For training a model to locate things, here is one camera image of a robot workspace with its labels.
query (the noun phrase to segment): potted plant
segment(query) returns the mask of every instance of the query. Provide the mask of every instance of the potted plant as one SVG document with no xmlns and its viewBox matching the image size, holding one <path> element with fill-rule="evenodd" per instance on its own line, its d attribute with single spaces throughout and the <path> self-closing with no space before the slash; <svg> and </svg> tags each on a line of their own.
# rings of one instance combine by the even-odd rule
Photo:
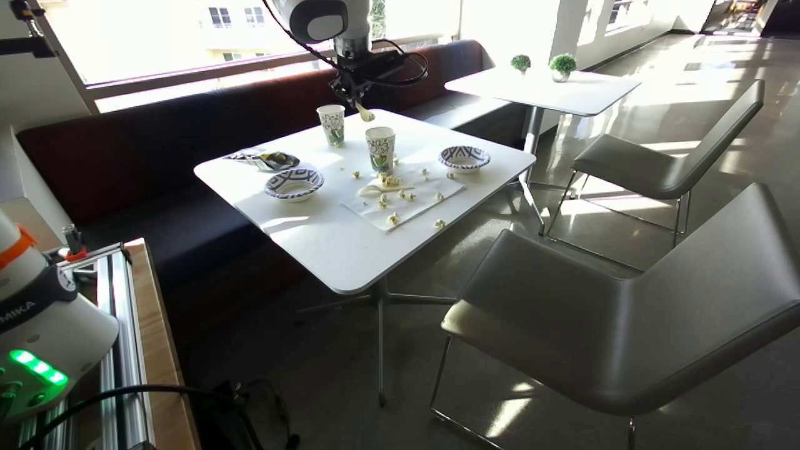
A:
<svg viewBox="0 0 800 450">
<path fill-rule="evenodd" d="M 530 58 L 527 55 L 515 55 L 511 58 L 511 67 L 521 70 L 523 75 L 530 70 Z"/>
<path fill-rule="evenodd" d="M 550 61 L 552 81 L 570 81 L 577 70 L 577 61 L 570 53 L 560 53 Z"/>
</svg>

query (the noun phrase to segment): plate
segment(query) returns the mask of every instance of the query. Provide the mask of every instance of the plate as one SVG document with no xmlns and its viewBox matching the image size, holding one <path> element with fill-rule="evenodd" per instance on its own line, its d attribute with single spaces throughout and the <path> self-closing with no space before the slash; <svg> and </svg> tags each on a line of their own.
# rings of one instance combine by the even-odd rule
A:
<svg viewBox="0 0 800 450">
<path fill-rule="evenodd" d="M 286 202 L 296 202 L 296 201 L 306 201 L 308 195 L 320 190 L 323 183 L 326 183 L 326 178 L 320 172 L 308 170 L 308 167 L 293 167 L 293 170 L 278 172 L 268 180 L 268 195 L 286 201 Z"/>
<path fill-rule="evenodd" d="M 476 172 L 490 162 L 490 156 L 471 145 L 456 145 L 440 153 L 440 162 L 456 172 Z"/>
<path fill-rule="evenodd" d="M 300 165 L 300 157 L 288 153 L 263 153 L 252 157 L 260 170 L 290 170 Z"/>
</svg>

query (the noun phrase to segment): napkin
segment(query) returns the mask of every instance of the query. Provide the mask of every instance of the napkin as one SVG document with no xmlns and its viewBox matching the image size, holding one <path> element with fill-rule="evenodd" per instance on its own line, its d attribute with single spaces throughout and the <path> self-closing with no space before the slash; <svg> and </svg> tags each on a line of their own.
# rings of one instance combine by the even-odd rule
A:
<svg viewBox="0 0 800 450">
<path fill-rule="evenodd" d="M 390 232 L 461 190 L 462 185 L 445 172 L 426 165 L 398 165 L 392 176 L 378 176 L 358 185 L 346 208 Z"/>
</svg>

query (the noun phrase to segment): green plant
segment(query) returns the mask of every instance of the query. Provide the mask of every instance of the green plant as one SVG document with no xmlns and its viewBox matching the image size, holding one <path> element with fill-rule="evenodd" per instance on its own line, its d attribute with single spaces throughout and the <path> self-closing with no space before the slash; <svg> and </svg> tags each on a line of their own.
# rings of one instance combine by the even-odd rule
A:
<svg viewBox="0 0 800 450">
<path fill-rule="evenodd" d="M 515 55 L 515 58 L 511 58 L 511 66 L 526 75 L 530 70 L 530 58 Z"/>
<path fill-rule="evenodd" d="M 577 70 L 577 61 L 570 53 L 560 53 L 550 61 L 550 70 L 570 75 L 573 70 Z"/>
</svg>

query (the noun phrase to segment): gray chair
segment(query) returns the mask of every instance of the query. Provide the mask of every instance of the gray chair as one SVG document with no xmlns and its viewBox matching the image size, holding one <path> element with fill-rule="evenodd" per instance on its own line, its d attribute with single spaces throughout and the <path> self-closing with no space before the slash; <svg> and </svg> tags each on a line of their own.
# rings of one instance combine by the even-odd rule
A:
<svg viewBox="0 0 800 450">
<path fill-rule="evenodd" d="M 675 202 L 673 246 L 691 218 L 693 188 L 710 165 L 730 148 L 740 130 L 762 108 L 766 83 L 756 81 L 710 127 L 700 145 L 688 157 L 673 157 L 646 145 L 626 142 L 612 135 L 597 138 L 573 162 L 573 176 L 566 195 L 556 208 L 556 218 L 543 230 L 548 236 L 560 216 L 562 201 L 570 195 L 577 176 L 601 178 L 636 195 Z"/>
<path fill-rule="evenodd" d="M 800 322 L 797 262 L 775 205 L 746 188 L 641 276 L 502 232 L 442 331 L 601 412 L 632 420 Z M 436 377 L 437 408 L 447 347 Z"/>
</svg>

